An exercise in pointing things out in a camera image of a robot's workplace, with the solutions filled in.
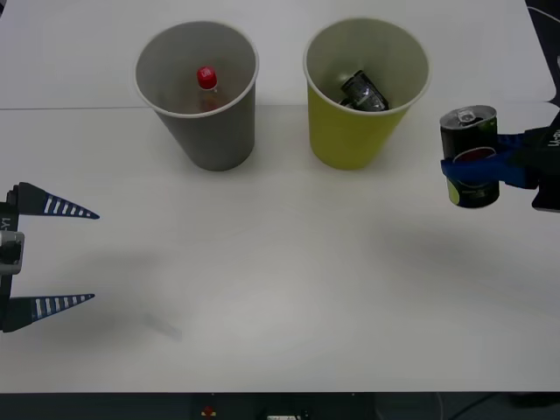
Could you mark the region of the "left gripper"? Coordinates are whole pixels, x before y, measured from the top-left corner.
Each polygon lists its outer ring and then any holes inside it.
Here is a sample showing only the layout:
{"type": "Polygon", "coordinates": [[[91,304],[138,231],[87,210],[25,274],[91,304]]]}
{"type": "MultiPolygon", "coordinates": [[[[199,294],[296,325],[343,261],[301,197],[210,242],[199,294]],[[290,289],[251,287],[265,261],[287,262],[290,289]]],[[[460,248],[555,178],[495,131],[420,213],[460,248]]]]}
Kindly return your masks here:
{"type": "MultiPolygon", "coordinates": [[[[19,214],[99,220],[100,216],[30,183],[19,183],[1,202],[1,302],[11,294],[12,277],[20,271],[19,214]]],[[[54,297],[11,297],[1,322],[3,333],[13,333],[95,297],[95,294],[54,297]]]]}

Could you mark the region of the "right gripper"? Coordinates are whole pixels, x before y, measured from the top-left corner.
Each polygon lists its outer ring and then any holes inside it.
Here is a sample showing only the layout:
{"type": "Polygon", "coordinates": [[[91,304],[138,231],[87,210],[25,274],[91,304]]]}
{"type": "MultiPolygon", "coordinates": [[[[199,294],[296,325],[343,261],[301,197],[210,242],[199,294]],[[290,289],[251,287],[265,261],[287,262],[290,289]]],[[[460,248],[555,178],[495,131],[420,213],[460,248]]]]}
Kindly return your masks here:
{"type": "Polygon", "coordinates": [[[503,182],[521,189],[537,190],[535,210],[559,212],[559,124],[499,134],[500,148],[490,157],[472,160],[445,158],[442,173],[467,184],[503,182]]]}

